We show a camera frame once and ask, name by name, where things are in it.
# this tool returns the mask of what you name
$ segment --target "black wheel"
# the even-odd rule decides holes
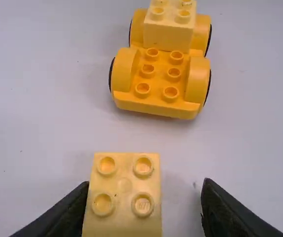
[[[209,85],[208,85],[208,87],[207,87],[207,92],[206,92],[206,97],[205,97],[204,105],[205,105],[206,100],[207,100],[207,97],[208,97],[208,95],[209,95],[210,86],[211,86],[211,79],[212,79],[212,71],[210,70]]]
[[[113,70],[114,60],[115,60],[115,58],[113,58],[113,60],[111,62],[110,71],[108,73],[108,87],[109,87],[111,93],[112,93],[112,91],[111,91],[111,78],[112,78],[112,70]]]
[[[129,31],[129,33],[128,33],[128,45],[129,45],[129,47],[131,46],[131,27],[132,27],[132,21],[133,21],[133,20],[131,20],[130,31]]]
[[[210,35],[209,35],[209,40],[207,41],[207,47],[206,47],[206,51],[205,51],[205,56],[207,54],[207,51],[209,50],[209,46],[210,46],[210,42],[211,42],[211,37],[212,37],[212,25],[210,26]]]

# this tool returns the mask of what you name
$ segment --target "yellow lego brick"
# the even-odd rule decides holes
[[[195,19],[195,0],[152,0],[144,19],[143,46],[188,53]]]
[[[201,51],[191,53],[120,49],[111,70],[111,91],[117,107],[179,119],[194,118],[207,96],[210,62]]]
[[[143,47],[143,37],[144,37],[144,20],[147,14],[147,8],[136,9],[130,30],[130,45]],[[209,41],[211,39],[211,18],[208,15],[196,14],[195,26],[193,29],[193,37],[190,44],[190,50],[201,50],[203,55],[206,54],[208,50]]]
[[[96,153],[83,237],[161,237],[158,154]]]

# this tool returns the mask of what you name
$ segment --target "yellow toy car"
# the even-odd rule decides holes
[[[152,0],[137,9],[129,48],[121,48],[109,72],[109,87],[120,109],[193,119],[211,83],[204,57],[211,18],[196,13],[194,0]]]

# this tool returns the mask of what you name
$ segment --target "white surface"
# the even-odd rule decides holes
[[[0,0],[0,237],[88,180],[97,151],[161,154],[165,237],[203,236],[205,177],[283,231],[283,1],[198,2],[212,84],[190,122],[110,96],[110,62],[148,2]]]

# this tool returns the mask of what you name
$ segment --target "wheel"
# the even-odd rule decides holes
[[[207,41],[207,47],[206,47],[206,51],[205,51],[204,57],[206,57],[207,51],[208,51],[208,49],[209,49],[210,42],[211,42],[211,37],[212,37],[212,25],[210,26],[209,40]]]
[[[111,90],[111,78],[112,78],[112,70],[113,70],[114,60],[115,60],[115,57],[113,58],[113,60],[111,62],[110,71],[108,73],[108,87],[109,87],[111,93],[112,93],[112,90]]]
[[[210,61],[204,57],[191,57],[184,100],[200,104],[199,112],[206,103],[211,85]]]
[[[129,31],[129,46],[143,44],[143,21],[147,14],[147,8],[138,8],[134,12]]]
[[[194,36],[191,43],[192,49],[201,50],[206,56],[212,37],[211,17],[197,14],[194,26]]]
[[[136,48],[121,48],[112,60],[108,74],[108,85],[112,94],[115,91],[128,92],[131,81],[138,69],[141,53]]]

